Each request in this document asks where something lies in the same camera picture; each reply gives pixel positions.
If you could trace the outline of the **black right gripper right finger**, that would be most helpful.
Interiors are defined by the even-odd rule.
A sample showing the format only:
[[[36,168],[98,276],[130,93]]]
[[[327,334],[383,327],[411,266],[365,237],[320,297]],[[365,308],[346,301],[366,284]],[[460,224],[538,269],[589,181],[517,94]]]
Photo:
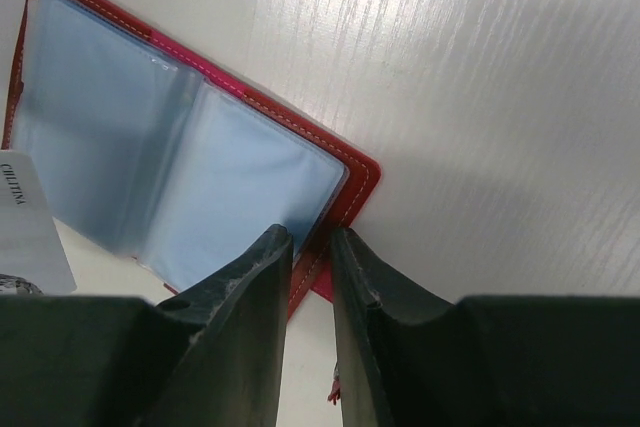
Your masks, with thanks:
[[[634,297],[479,295],[448,302],[351,229],[331,238],[347,426],[635,426]]]

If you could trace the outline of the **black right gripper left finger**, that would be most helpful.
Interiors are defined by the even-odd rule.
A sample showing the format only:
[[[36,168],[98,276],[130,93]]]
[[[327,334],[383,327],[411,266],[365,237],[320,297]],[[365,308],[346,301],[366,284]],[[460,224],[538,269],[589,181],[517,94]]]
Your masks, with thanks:
[[[274,425],[292,261],[292,236],[272,225],[159,304],[3,296],[2,424]]]

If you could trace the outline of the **silver VIP card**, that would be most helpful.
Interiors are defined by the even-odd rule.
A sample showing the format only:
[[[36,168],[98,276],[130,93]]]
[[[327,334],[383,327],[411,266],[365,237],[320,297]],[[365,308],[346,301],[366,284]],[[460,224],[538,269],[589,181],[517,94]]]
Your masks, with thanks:
[[[1,293],[69,295],[77,288],[31,158],[1,152]]]

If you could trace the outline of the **red leather card holder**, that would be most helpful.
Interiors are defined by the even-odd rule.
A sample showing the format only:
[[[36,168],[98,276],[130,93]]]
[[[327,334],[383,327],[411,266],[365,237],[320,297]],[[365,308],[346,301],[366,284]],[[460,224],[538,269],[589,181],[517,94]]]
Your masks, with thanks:
[[[109,0],[25,0],[2,138],[54,216],[181,293],[272,224],[294,239],[289,305],[327,280],[329,235],[379,164]]]

